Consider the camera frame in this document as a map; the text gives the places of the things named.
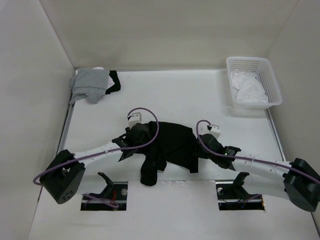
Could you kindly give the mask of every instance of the plastic basket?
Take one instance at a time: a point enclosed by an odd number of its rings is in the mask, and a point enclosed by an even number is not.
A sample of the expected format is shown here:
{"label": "plastic basket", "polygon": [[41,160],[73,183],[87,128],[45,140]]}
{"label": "plastic basket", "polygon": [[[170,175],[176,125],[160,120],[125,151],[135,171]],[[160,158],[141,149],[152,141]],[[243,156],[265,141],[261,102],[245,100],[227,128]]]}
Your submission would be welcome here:
{"label": "plastic basket", "polygon": [[[282,96],[276,76],[269,60],[260,57],[231,56],[226,59],[229,85],[231,90],[232,105],[238,109],[268,109],[282,103]],[[256,79],[262,84],[268,103],[241,102],[236,100],[236,91],[232,87],[231,72],[249,72],[256,75]]]}

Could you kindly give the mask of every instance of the gray cloth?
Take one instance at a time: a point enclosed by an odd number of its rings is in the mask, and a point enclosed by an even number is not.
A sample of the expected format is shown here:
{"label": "gray cloth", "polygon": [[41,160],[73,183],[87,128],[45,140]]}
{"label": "gray cloth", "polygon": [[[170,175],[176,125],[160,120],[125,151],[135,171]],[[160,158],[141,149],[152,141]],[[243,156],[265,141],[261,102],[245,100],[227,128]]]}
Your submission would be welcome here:
{"label": "gray cloth", "polygon": [[79,68],[78,74],[70,82],[72,98],[70,104],[80,99],[88,99],[89,103],[97,104],[106,94],[109,70]]}

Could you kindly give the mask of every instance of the black cloth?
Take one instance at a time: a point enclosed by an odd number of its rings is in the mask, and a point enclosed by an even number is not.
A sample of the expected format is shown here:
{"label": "black cloth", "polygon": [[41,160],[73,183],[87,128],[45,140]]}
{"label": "black cloth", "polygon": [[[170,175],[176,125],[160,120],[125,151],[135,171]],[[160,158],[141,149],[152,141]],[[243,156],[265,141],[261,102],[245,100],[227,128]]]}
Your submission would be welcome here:
{"label": "black cloth", "polygon": [[112,78],[114,85],[105,91],[106,95],[113,93],[113,92],[117,92],[121,89],[121,84],[120,84],[120,80],[118,78],[117,71],[115,71],[115,70],[110,71],[109,76]]}
{"label": "black cloth", "polygon": [[[154,121],[147,123],[149,134],[153,137],[157,131]],[[182,166],[190,173],[198,172],[198,157],[195,154],[197,139],[192,128],[169,122],[159,123],[157,138],[139,152],[145,155],[141,167],[140,182],[146,186],[157,183],[157,171],[164,171],[167,162]]]}

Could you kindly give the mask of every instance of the white towel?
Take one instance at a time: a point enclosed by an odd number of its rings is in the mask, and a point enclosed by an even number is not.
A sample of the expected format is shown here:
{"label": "white towel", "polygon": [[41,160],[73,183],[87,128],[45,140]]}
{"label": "white towel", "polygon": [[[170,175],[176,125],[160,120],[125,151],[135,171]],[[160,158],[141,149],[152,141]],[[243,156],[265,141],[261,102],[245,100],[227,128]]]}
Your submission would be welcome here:
{"label": "white towel", "polygon": [[255,74],[248,72],[231,73],[232,87],[235,89],[235,99],[246,103],[268,103],[268,96]]}

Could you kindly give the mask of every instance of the red wire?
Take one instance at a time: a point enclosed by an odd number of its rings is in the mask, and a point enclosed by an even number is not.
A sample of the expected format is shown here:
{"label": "red wire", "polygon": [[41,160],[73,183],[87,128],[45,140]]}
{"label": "red wire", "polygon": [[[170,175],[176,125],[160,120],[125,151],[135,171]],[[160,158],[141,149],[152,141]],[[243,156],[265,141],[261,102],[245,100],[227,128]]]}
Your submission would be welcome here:
{"label": "red wire", "polygon": [[114,190],[113,191],[113,198],[111,199],[112,201],[115,201],[117,197],[117,192]]}

